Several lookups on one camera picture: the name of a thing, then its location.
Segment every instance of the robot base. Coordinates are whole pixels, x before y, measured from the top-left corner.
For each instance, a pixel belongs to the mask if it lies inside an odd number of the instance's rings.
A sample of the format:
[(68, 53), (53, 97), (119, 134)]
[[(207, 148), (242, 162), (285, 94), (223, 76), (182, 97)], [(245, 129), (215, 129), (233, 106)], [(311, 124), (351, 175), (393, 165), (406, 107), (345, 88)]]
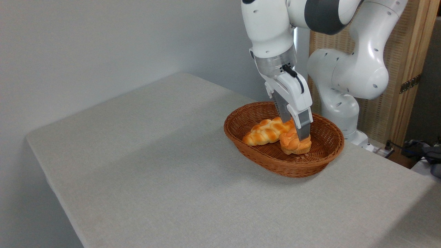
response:
[(384, 158), (389, 157), (390, 154), (392, 154), (394, 152), (393, 149), (385, 150), (384, 145), (377, 143), (377, 142), (375, 142), (376, 146), (372, 145), (369, 142), (369, 138), (367, 137), (367, 135), (360, 130), (357, 130), (355, 133), (345, 135), (344, 139), (347, 141), (350, 141), (354, 145), (357, 145), (361, 148), (364, 148), (364, 149), (366, 149), (370, 152), (373, 152), (377, 155), (380, 155)]

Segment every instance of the wooden panel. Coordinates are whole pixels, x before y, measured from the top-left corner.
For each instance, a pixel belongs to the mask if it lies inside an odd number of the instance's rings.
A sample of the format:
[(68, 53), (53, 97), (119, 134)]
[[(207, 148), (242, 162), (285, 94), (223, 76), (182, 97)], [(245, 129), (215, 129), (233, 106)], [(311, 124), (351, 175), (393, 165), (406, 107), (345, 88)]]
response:
[[(419, 3), (408, 59), (403, 73), (407, 79), (412, 79), (422, 73), (439, 3), (439, 0), (421, 1)], [(390, 136), (390, 139), (397, 144), (404, 143), (417, 90), (418, 87), (416, 86), (398, 96)]]

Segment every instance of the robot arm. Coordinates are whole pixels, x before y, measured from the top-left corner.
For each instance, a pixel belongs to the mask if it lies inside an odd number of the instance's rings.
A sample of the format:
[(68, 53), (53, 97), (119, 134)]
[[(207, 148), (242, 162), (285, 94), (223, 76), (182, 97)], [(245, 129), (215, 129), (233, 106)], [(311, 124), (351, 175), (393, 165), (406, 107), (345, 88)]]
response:
[(242, 0), (242, 15), (253, 57), (281, 119), (294, 120), (299, 139), (310, 134), (312, 99), (296, 64), (293, 27), (285, 0)]
[(242, 0), (242, 15), (253, 57), (281, 119), (292, 117), (299, 139), (310, 134), (312, 99), (294, 70), (293, 27), (335, 34), (352, 19), (361, 0)]
[[(309, 135), (311, 96), (296, 64), (293, 27), (336, 34), (352, 19), (363, 0), (242, 0), (242, 15), (250, 54), (270, 98), (283, 121), (293, 118), (302, 140)], [(385, 43), (407, 0), (365, 0), (350, 34), (356, 42), (352, 54), (335, 49), (315, 51), (308, 74), (318, 87), (322, 114), (345, 135), (355, 133), (359, 107), (353, 96), (378, 97), (388, 83), (383, 62)]]
[(319, 49), (308, 60), (308, 74), (321, 98), (322, 115), (334, 122), (345, 139), (366, 147), (367, 136), (357, 131), (359, 106), (354, 97), (374, 99), (386, 89), (389, 74), (383, 51), (407, 0), (363, 2), (349, 30), (355, 41), (351, 54)]

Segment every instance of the wicker basket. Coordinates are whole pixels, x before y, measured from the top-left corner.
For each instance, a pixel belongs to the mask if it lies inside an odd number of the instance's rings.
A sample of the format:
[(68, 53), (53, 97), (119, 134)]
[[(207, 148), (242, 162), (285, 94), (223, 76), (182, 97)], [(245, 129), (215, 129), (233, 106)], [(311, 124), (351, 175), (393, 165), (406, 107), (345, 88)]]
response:
[(263, 146), (249, 146), (242, 142), (244, 135), (263, 119), (277, 117), (271, 101), (254, 102), (233, 111), (225, 120), (224, 131), (239, 151), (263, 168), (286, 177), (307, 177), (322, 171), (344, 147), (340, 129), (328, 119), (313, 114), (311, 150), (302, 155), (286, 155), (280, 142)]

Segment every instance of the bread roll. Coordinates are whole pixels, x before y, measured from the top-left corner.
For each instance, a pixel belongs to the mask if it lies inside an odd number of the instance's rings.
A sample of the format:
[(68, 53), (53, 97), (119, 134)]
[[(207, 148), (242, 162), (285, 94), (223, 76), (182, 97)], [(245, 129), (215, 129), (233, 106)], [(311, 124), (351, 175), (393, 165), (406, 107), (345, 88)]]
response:
[(295, 127), (286, 133), (282, 133), (279, 139), (282, 151), (288, 155), (308, 153), (312, 144), (311, 135), (309, 135), (308, 138), (300, 141)]
[(279, 140), (281, 133), (288, 132), (292, 128), (295, 128), (292, 120), (283, 123), (280, 117), (272, 120), (266, 119), (254, 125), (251, 131), (243, 137), (242, 141), (250, 146), (274, 143)]

